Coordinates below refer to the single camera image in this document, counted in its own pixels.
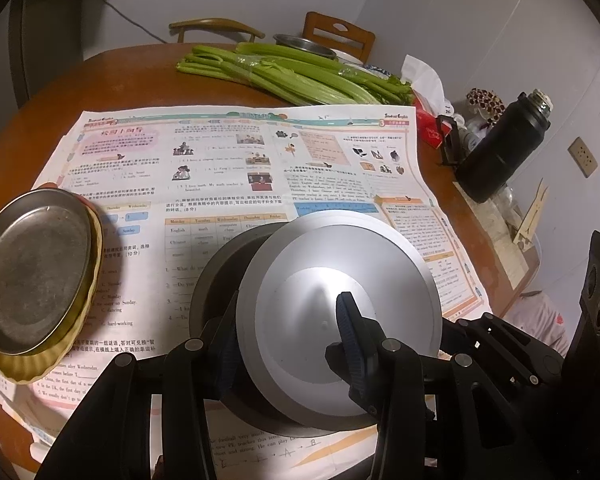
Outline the wooden clothespin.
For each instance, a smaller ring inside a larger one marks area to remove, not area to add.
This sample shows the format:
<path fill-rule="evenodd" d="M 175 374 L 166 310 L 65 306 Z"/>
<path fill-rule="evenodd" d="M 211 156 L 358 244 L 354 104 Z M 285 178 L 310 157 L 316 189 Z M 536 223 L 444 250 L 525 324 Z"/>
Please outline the wooden clothespin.
<path fill-rule="evenodd" d="M 513 238 L 513 243 L 522 252 L 526 252 L 533 245 L 533 237 L 542 216 L 547 192 L 548 185 L 541 180 L 536 189 L 534 200 L 532 200 L 532 203 Z"/>

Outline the printed newspaper sheet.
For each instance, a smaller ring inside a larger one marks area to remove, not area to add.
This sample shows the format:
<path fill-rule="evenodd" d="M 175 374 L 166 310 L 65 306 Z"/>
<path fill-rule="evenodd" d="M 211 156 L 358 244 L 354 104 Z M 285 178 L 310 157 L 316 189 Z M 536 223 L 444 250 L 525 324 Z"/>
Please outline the printed newspaper sheet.
<path fill-rule="evenodd" d="M 183 106 L 55 114 L 0 136 L 0 209 L 52 182 L 94 204 L 106 237 L 99 289 L 73 349 L 27 385 L 0 372 L 0 405 L 47 448 L 112 356 L 166 352 L 188 333 L 204 266 L 241 232 L 313 211 L 397 229 L 434 277 L 447 318 L 489 299 L 422 178 L 411 107 Z"/>

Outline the black thermos bottle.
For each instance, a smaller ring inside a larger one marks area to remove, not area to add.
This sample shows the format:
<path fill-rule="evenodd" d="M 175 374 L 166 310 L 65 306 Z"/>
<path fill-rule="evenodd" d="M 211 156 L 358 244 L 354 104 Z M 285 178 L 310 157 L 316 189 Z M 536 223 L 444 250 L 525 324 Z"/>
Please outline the black thermos bottle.
<path fill-rule="evenodd" d="M 553 102 L 541 90 L 521 92 L 489 133 L 456 167 L 460 187 L 476 203 L 484 203 L 544 141 Z"/>

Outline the red tissue pack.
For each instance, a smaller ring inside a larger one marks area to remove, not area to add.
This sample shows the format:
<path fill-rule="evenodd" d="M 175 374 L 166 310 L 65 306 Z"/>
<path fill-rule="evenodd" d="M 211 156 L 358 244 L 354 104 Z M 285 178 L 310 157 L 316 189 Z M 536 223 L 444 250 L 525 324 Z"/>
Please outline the red tissue pack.
<path fill-rule="evenodd" d="M 438 126 L 437 118 L 441 115 L 452 117 L 454 110 L 445 97 L 438 73 L 424 61 L 407 55 L 401 67 L 401 80 L 408 82 L 414 92 L 419 139 L 430 148 L 440 148 L 451 127 Z"/>

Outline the leopard print pouch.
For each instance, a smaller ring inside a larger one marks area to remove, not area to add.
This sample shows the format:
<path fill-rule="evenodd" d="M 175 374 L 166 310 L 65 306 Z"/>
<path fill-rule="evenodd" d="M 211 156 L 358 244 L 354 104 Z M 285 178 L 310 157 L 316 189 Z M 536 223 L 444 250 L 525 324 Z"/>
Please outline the leopard print pouch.
<path fill-rule="evenodd" d="M 471 118 L 481 119 L 488 128 L 493 127 L 505 112 L 505 105 L 497 94 L 480 88 L 467 92 L 466 104 Z"/>

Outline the green celery bunch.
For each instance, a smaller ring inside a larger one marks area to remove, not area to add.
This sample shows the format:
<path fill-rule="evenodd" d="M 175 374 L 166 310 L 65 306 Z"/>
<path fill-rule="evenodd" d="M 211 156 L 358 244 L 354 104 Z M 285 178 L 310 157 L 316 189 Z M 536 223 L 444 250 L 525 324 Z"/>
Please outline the green celery bunch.
<path fill-rule="evenodd" d="M 396 76 L 381 77 L 353 65 L 291 47 L 240 42 L 235 49 L 196 44 L 176 63 L 187 75 L 221 79 L 309 105 L 406 105 L 415 93 Z"/>

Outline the blue patterned bowl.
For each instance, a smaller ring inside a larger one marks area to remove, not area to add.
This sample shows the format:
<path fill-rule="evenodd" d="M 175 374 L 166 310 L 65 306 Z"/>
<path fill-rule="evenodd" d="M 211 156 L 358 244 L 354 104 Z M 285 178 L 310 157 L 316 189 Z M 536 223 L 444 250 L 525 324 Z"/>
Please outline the blue patterned bowl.
<path fill-rule="evenodd" d="M 360 70 L 385 79 L 388 79 L 392 76 L 392 73 L 390 73 L 388 70 L 372 64 L 364 64 L 360 66 Z"/>

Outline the stainless steel mixing bowl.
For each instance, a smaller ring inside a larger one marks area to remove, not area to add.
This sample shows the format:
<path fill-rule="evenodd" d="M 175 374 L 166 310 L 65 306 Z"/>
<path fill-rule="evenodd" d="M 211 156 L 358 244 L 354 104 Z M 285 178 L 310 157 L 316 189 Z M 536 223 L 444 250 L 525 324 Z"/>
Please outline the stainless steel mixing bowl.
<path fill-rule="evenodd" d="M 306 38 L 283 34 L 276 34 L 273 38 L 278 46 L 293 48 L 302 52 L 321 56 L 322 58 L 329 58 L 330 60 L 336 60 L 337 58 L 336 53 L 332 49 Z"/>

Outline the grey refrigerator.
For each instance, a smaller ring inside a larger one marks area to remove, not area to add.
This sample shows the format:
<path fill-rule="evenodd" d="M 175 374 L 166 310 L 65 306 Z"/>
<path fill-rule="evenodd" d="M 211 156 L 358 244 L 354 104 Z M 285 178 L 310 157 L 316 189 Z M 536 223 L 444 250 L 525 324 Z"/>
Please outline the grey refrigerator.
<path fill-rule="evenodd" d="M 8 0 L 0 8 L 0 96 L 23 107 L 83 61 L 82 0 Z"/>

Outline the wall power socket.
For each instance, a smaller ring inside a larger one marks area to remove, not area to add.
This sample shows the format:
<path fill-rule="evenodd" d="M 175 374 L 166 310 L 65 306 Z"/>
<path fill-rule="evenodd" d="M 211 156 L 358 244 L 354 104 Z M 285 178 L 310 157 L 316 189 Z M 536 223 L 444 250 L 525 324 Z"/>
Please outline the wall power socket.
<path fill-rule="evenodd" d="M 585 142 L 577 136 L 569 145 L 568 153 L 576 163 L 582 174 L 589 178 L 597 169 L 598 163 Z"/>

